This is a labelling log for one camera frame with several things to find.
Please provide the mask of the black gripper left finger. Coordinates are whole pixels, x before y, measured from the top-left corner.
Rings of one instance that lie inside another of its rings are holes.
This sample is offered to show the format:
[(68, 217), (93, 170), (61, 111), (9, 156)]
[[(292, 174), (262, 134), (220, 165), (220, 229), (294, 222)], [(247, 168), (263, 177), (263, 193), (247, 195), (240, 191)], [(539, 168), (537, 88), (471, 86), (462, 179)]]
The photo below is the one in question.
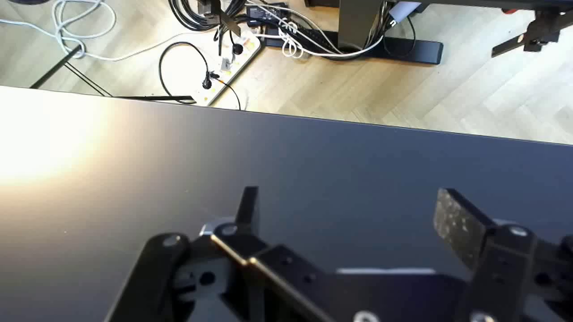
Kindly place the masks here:
[(258, 231), (258, 188), (256, 186), (244, 188), (235, 224), (242, 231), (251, 234)]

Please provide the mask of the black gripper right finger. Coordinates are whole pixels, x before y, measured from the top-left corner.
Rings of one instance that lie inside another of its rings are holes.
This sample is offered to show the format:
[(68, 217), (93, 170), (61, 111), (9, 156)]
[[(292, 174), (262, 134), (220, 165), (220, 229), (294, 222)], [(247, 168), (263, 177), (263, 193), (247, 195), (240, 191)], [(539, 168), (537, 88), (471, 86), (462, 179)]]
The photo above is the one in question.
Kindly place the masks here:
[(494, 227), (496, 222), (460, 191), (453, 188), (439, 190), (433, 229), (469, 270), (478, 263), (484, 240)]

